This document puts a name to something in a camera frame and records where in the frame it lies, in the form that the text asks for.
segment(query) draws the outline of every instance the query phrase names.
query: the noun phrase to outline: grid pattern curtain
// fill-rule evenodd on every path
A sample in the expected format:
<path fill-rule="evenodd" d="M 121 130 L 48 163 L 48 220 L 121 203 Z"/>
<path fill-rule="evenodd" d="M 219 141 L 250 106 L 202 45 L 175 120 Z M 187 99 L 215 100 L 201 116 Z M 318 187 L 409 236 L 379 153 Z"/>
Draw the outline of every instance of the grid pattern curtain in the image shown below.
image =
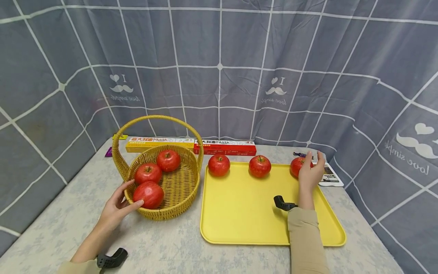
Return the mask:
<path fill-rule="evenodd" d="M 0 254 L 121 126 L 163 114 L 323 151 L 400 266 L 438 271 L 438 1 L 4 0 L 0 41 Z"/>

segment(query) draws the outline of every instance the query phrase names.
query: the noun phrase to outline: wicker basket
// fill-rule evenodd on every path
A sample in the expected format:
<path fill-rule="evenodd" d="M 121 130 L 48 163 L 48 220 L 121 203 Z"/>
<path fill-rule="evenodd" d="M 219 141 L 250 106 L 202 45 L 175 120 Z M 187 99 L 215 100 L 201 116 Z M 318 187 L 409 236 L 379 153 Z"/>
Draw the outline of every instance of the wicker basket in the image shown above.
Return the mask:
<path fill-rule="evenodd" d="M 185 147 L 177 145 L 164 145 L 156 146 L 146 150 L 137 158 L 135 158 L 131 166 L 128 166 L 119 151 L 119 138 L 128 127 L 139 121 L 148 119 L 166 119 L 174 121 L 188 128 L 195 135 L 196 139 L 198 139 L 198 143 L 200 144 L 198 158 L 196 159 L 195 154 Z M 155 221 L 163 221 L 175 218 L 181 215 L 192 205 L 199 187 L 202 158 L 204 156 L 204 148 L 202 146 L 201 136 L 193 127 L 179 119 L 164 115 L 149 115 L 139 117 L 128 122 L 117 132 L 113 140 L 114 163 L 116 164 L 120 175 L 122 175 L 122 178 L 125 181 L 134 179 L 135 172 L 140 165 L 145 163 L 156 163 L 158 154 L 166 149 L 172 149 L 179 153 L 181 157 L 181 165 L 174 172 L 163 172 L 163 176 L 159 182 L 159 185 L 164 190 L 164 200 L 160 207 L 155 210 L 142 207 L 138 209 L 138 212 L 141 215 Z M 133 184 L 125 190 L 126 200 L 128 200 L 130 204 L 133 203 L 132 196 L 136 187 L 137 186 Z"/>

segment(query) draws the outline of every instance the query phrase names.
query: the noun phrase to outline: black object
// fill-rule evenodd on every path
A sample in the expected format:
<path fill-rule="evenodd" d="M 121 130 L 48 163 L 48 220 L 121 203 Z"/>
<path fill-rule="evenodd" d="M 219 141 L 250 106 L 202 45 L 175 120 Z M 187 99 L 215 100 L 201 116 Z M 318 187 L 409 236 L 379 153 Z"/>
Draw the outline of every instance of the black object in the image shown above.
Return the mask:
<path fill-rule="evenodd" d="M 116 268 L 128 257 L 128 251 L 119 248 L 111 257 L 101 253 L 97 256 L 97 267 L 99 268 Z"/>
<path fill-rule="evenodd" d="M 301 153 L 301 152 L 294 152 L 293 155 L 294 156 L 299 156 L 299 157 L 306 158 L 307 154 L 304 154 L 304 153 Z"/>
<path fill-rule="evenodd" d="M 283 200 L 283 197 L 280 195 L 277 195 L 274 197 L 274 202 L 275 202 L 276 207 L 278 207 L 279 209 L 282 209 L 284 211 L 289 211 L 289 210 L 293 209 L 294 207 L 298 207 L 294 203 L 285 203 Z"/>

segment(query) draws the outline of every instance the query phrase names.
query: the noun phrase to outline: pasta box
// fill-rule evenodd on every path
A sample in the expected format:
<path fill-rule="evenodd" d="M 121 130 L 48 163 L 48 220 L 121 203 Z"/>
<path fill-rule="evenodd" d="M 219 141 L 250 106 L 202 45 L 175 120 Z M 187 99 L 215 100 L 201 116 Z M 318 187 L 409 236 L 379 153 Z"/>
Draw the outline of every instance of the pasta box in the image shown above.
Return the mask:
<path fill-rule="evenodd" d="M 239 155 L 239 156 L 255 156 L 257 149 L 254 142 L 250 141 L 218 141 L 218 140 L 203 140 L 205 155 Z M 193 152 L 199 154 L 198 141 L 194 141 Z"/>
<path fill-rule="evenodd" d="M 162 145 L 178 145 L 193 151 L 193 138 L 159 138 L 159 137 L 132 137 L 126 145 L 126 152 L 141 153 L 151 147 Z"/>

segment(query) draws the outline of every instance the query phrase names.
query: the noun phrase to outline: yellow pasta box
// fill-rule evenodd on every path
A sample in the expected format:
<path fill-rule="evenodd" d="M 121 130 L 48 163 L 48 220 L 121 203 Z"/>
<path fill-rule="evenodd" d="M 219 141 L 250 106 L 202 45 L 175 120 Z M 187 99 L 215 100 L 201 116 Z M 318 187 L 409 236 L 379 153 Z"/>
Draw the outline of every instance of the yellow pasta box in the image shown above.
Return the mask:
<path fill-rule="evenodd" d="M 132 137 L 126 145 L 126 152 L 141 153 L 151 147 L 162 145 L 177 145 L 183 146 L 191 151 L 194 147 L 194 139 L 192 138 L 167 138 L 167 137 Z"/>

